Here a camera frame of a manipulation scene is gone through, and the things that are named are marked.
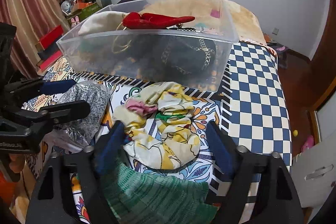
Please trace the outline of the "grey cloth in plastic bag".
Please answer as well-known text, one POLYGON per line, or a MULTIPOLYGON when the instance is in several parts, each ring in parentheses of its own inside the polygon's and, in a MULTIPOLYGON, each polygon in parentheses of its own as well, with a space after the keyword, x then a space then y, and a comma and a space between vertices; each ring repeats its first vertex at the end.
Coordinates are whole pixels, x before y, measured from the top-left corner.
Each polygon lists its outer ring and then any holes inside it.
POLYGON ((100 128, 112 89, 94 81, 82 81, 65 92, 58 106, 70 106, 72 110, 65 123, 54 126, 45 136, 56 147, 77 153, 90 145, 100 128))

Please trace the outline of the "red box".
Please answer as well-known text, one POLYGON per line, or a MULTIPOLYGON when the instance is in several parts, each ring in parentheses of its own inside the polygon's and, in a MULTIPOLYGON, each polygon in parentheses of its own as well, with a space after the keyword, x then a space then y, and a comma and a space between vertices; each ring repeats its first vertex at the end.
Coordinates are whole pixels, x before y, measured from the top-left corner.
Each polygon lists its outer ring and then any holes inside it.
POLYGON ((57 41, 63 36, 63 28, 61 25, 53 28, 48 34, 45 34, 39 41, 35 44, 35 48, 39 51, 46 50, 51 44, 57 41))

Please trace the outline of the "green knitted cloth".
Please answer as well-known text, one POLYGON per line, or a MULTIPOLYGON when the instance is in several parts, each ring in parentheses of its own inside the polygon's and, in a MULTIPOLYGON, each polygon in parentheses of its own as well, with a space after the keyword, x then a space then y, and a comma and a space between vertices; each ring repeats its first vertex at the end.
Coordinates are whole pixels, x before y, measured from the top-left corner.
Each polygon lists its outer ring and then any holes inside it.
POLYGON ((218 209, 205 203, 205 182, 139 173, 121 161, 100 177, 119 223, 211 223, 218 209))

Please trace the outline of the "floral yellow white cloth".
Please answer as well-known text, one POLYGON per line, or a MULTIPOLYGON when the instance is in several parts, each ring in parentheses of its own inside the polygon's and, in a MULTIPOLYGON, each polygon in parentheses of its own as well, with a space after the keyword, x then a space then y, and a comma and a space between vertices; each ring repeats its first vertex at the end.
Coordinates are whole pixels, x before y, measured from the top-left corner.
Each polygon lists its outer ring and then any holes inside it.
POLYGON ((181 84, 154 83, 115 108, 113 120, 123 123, 130 140, 125 152, 141 164, 174 170, 194 160, 201 147, 191 131, 193 99, 181 84))

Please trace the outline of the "red cloth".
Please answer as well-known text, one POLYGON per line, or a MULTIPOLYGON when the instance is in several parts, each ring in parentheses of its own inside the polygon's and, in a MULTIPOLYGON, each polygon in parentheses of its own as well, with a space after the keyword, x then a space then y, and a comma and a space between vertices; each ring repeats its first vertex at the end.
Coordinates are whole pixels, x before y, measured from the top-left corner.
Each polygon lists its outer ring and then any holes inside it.
POLYGON ((152 13, 131 12, 122 20, 122 25, 131 30, 163 30, 171 26, 192 22, 194 16, 166 16, 152 13))

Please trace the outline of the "clear plastic storage bin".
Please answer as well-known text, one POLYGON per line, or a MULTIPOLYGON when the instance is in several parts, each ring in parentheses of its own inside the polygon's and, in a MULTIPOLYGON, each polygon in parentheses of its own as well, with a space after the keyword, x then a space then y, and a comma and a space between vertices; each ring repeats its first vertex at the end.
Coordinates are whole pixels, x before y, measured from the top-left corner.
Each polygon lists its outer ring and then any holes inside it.
MULTIPOLYGON (((103 11, 141 14, 146 5, 156 1, 137 0, 109 5, 95 14, 103 11)), ((195 21, 193 20, 163 30, 131 30, 125 27, 119 31, 79 36, 78 31, 87 20, 85 19, 60 38, 57 45, 76 72, 93 72, 153 82, 174 81, 187 88, 215 92, 221 85, 231 48, 239 40, 226 7, 223 7, 223 13, 226 17, 217 31, 198 24, 190 26, 195 21), (213 65, 205 72, 191 76, 171 73, 155 54, 157 40, 162 35, 213 40, 217 49, 213 65)))

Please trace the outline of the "brown wooden door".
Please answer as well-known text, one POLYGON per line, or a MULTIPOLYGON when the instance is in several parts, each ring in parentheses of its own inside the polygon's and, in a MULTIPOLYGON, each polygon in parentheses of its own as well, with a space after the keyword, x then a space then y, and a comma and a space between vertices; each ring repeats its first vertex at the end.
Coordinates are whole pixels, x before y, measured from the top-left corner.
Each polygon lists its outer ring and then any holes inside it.
POLYGON ((330 0, 326 26, 310 65, 311 106, 322 97, 335 79, 335 28, 335 0, 330 0))

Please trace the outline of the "patterned patchwork bed cover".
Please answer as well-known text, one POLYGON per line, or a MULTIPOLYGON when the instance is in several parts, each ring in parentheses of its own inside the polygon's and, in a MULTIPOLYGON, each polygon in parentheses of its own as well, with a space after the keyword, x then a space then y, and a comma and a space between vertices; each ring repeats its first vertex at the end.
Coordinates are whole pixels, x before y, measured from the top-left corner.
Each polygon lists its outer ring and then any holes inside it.
MULTIPOLYGON (((195 104, 191 130, 201 140, 198 156, 187 165, 173 171, 148 169, 133 158, 124 155, 127 165, 140 173, 175 176, 180 180, 207 182, 210 186, 207 201, 213 205, 222 205, 230 186, 229 178, 216 166, 206 139, 206 125, 215 121, 229 133, 234 142, 252 148, 252 152, 271 152, 273 148, 284 156, 287 167, 291 163, 291 137, 288 112, 277 75, 277 56, 266 46, 251 43, 237 43, 232 46, 228 67, 225 70, 222 87, 218 93, 200 92, 186 88, 185 93, 193 96, 195 104)), ((93 137, 95 142, 112 125, 114 107, 123 104, 129 96, 149 85, 136 79, 121 79, 89 72, 74 73, 65 57, 48 70, 44 80, 57 81, 75 79, 103 81, 108 88, 114 88, 102 124, 93 137)), ((27 164, 35 177, 42 172, 51 152, 70 153, 70 148, 56 146, 58 136, 47 137, 41 142, 38 156, 29 156, 27 164)), ((62 198, 51 200, 34 199, 28 208, 26 223, 89 223, 89 216, 84 205, 84 198, 75 173, 69 173, 73 185, 73 199, 68 200, 70 207, 63 208, 62 198)))

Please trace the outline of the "beige fleece blanket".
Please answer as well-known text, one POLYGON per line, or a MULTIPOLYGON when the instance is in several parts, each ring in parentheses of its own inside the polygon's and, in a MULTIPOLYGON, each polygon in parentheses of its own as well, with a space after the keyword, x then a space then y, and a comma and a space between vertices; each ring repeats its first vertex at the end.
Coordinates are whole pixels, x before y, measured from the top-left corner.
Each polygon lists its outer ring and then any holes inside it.
POLYGON ((239 40, 266 45, 258 18, 244 6, 230 0, 157 0, 144 7, 141 13, 166 16, 193 16, 192 25, 200 25, 210 30, 219 30, 226 17, 223 7, 230 12, 239 40))

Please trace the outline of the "black gold patterned cloth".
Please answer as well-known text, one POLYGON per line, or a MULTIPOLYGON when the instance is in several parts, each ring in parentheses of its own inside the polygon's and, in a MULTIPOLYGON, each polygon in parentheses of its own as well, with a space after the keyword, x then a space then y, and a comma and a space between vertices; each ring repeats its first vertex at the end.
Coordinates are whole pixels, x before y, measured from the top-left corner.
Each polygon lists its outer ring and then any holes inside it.
POLYGON ((189 36, 160 36, 155 54, 175 75, 191 76, 210 69, 217 49, 213 40, 189 36))

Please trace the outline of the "white sock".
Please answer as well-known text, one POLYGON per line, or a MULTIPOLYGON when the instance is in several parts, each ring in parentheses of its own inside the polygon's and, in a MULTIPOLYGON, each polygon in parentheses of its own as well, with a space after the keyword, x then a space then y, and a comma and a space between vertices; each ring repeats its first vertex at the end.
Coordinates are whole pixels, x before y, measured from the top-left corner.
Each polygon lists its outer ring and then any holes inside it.
POLYGON ((103 11, 90 16, 80 27, 79 36, 100 32, 119 31, 125 27, 122 24, 128 13, 119 11, 103 11))

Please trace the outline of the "green cardboard box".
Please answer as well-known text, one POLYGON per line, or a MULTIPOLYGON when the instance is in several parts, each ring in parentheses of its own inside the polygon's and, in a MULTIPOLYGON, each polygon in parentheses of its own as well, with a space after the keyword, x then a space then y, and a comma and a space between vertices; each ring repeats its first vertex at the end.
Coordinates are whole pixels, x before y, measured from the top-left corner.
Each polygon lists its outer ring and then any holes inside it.
POLYGON ((69 24, 71 24, 71 18, 77 15, 80 19, 80 22, 82 22, 84 19, 88 18, 99 10, 101 10, 101 7, 97 3, 93 3, 81 10, 75 11, 73 14, 67 15, 66 20, 69 24))

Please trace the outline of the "striped pink curtain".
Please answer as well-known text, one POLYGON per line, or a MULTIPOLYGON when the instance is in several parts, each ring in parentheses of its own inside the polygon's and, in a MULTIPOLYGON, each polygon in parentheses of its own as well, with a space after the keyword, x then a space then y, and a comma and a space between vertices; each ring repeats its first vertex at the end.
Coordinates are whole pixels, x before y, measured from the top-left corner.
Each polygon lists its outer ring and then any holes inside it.
POLYGON ((17 32, 11 51, 11 61, 27 78, 37 76, 36 44, 53 28, 69 24, 61 11, 60 0, 1 0, 1 22, 16 26, 17 32))

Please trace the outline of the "pink bunny plush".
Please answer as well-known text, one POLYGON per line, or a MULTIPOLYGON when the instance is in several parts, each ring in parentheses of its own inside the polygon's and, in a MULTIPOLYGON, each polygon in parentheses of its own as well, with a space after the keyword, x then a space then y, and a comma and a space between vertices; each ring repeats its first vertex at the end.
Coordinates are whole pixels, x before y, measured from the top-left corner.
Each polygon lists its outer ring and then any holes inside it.
POLYGON ((74 28, 79 23, 80 23, 80 19, 77 15, 71 18, 71 28, 74 28))

